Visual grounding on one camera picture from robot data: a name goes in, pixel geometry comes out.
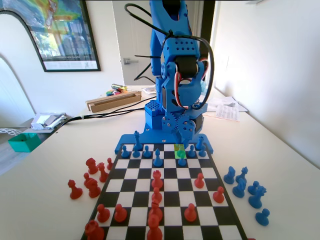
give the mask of door handle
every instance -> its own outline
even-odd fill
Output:
[[[130,57],[124,57],[123,58],[123,64],[132,64],[132,63],[138,63],[138,60],[130,60]]]

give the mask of red pawn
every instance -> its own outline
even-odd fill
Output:
[[[89,189],[89,196],[90,198],[98,197],[101,189],[98,187],[98,182],[95,179],[90,179],[86,184],[86,187]]]
[[[98,164],[98,169],[99,169],[99,171],[100,171],[100,173],[101,173],[101,175],[100,175],[100,177],[99,177],[99,180],[100,180],[100,182],[102,182],[102,183],[105,183],[106,182],[106,180],[107,180],[107,178],[108,178],[108,173],[106,173],[106,171],[105,171],[105,164],[103,163],[103,162],[100,162],[99,164]]]
[[[106,222],[110,217],[109,209],[105,208],[105,206],[103,204],[99,204],[96,209],[98,211],[98,217],[97,217],[98,221],[100,223]]]
[[[225,200],[223,195],[224,192],[225,190],[222,186],[218,187],[218,191],[213,193],[213,200],[215,200],[218,204],[221,204]]]
[[[151,185],[153,188],[162,188],[162,186],[164,185],[164,182],[160,179],[161,178],[161,172],[159,170],[155,170],[153,171],[153,180],[151,182]]]
[[[162,240],[162,231],[159,228],[159,217],[152,214],[148,219],[150,230],[146,235],[147,240]]]
[[[122,207],[121,204],[115,206],[114,220],[118,223],[122,223],[127,218],[127,210]]]
[[[198,174],[198,178],[196,180],[194,180],[194,185],[198,188],[198,189],[202,189],[205,185],[204,181],[204,175],[202,173]]]
[[[187,221],[193,222],[197,218],[197,213],[195,210],[195,205],[189,204],[188,208],[184,211],[184,217]]]
[[[108,165],[106,166],[106,169],[111,170],[114,164],[110,157],[108,158],[107,162],[108,162]]]
[[[85,225],[84,234],[87,236],[87,240],[103,240],[105,231],[99,227],[99,224],[95,220],[90,220]]]
[[[88,166],[89,168],[89,173],[90,174],[95,174],[96,172],[98,172],[98,167],[96,166],[96,160],[94,160],[92,157],[89,158],[85,164]]]
[[[69,180],[68,182],[69,188],[71,188],[70,198],[78,199],[82,195],[82,189],[80,187],[76,187],[76,183],[73,180]]]

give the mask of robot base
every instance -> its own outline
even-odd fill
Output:
[[[198,138],[203,137],[203,143],[205,143],[208,147],[207,151],[211,154],[214,153],[214,150],[207,138],[207,136],[203,133],[199,133],[193,137],[192,140],[189,141],[189,144],[196,144],[198,142]],[[146,123],[144,126],[143,133],[140,133],[139,137],[141,144],[175,144],[176,140],[174,136],[169,132],[164,132],[162,129],[152,129]],[[121,151],[122,144],[135,144],[136,138],[134,134],[124,134],[121,136],[114,152],[118,154],[118,151]]]

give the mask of chessboard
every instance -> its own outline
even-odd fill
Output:
[[[236,211],[227,191],[224,201],[217,203],[213,194],[224,183],[210,153],[193,158],[186,155],[186,165],[178,165],[175,144],[143,144],[149,147],[152,158],[145,158],[143,151],[133,157],[134,144],[124,144],[130,157],[123,158],[118,152],[107,181],[101,189],[96,206],[89,220],[95,220],[104,230],[104,240],[146,240],[149,231],[148,212],[151,210],[151,186],[153,172],[159,170],[163,186],[160,188],[162,201],[159,208],[163,212],[159,228],[164,240],[247,240]],[[155,167],[155,150],[160,150],[163,159],[161,167]],[[195,179],[202,173],[204,187],[197,188]],[[192,203],[197,213],[196,220],[189,222],[184,217],[188,205]],[[97,207],[103,204],[110,211],[106,222],[97,220]],[[127,210],[125,221],[114,219],[115,207],[121,204]],[[87,237],[83,233],[81,240]]]

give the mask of red chess piece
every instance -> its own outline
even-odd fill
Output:
[[[225,200],[223,195],[224,192],[225,190],[222,186],[218,187],[218,191],[213,193],[213,200],[215,200],[218,204],[221,204]]]
[[[92,157],[89,158],[85,164],[88,166],[89,168],[89,173],[90,174],[95,174],[96,172],[98,172],[98,167],[96,166],[96,160],[94,160]]]
[[[204,175],[202,173],[198,174],[198,178],[196,180],[194,180],[194,185],[198,188],[198,189],[202,189],[205,185],[204,181]]]
[[[162,240],[162,231],[159,228],[159,217],[155,214],[152,214],[148,218],[148,225],[150,230],[146,235],[147,240]]]
[[[98,197],[101,189],[98,187],[98,182],[95,179],[90,179],[86,184],[86,187],[89,189],[89,196],[90,198]]]
[[[110,217],[109,209],[105,208],[105,206],[103,204],[99,204],[96,209],[98,211],[98,217],[97,217],[98,221],[100,223],[106,222]]]
[[[127,210],[122,207],[121,204],[115,206],[114,220],[118,223],[122,223],[127,218]]]
[[[159,221],[161,221],[164,215],[161,209],[159,208],[159,203],[156,199],[152,200],[151,210],[149,211],[148,217],[150,218],[151,215],[157,215],[159,218]]]
[[[103,162],[100,162],[98,164],[98,169],[101,173],[101,175],[99,177],[100,182],[102,182],[102,183],[106,182],[109,174],[106,173],[106,171],[105,171],[105,164]]]
[[[76,187],[76,183],[73,180],[69,180],[68,186],[71,188],[70,198],[78,199],[82,195],[82,189],[80,187]]]
[[[155,188],[153,189],[153,194],[152,194],[151,199],[152,199],[152,201],[153,201],[154,199],[156,199],[156,200],[158,201],[158,203],[161,203],[161,201],[162,201],[162,195],[161,195],[160,190],[159,190],[158,187],[155,187]]]
[[[197,213],[195,210],[195,205],[189,204],[188,208],[184,211],[184,217],[187,221],[193,222],[197,218]]]
[[[90,220],[85,225],[84,234],[87,236],[87,240],[103,240],[105,231],[99,227],[99,224],[95,220]]]
[[[161,178],[161,172],[159,170],[155,170],[152,174],[153,180],[151,182],[151,185],[153,188],[162,188],[164,185],[164,182],[160,179]]]
[[[106,166],[106,169],[111,170],[114,164],[110,157],[107,159],[107,162],[108,162],[108,165]]]

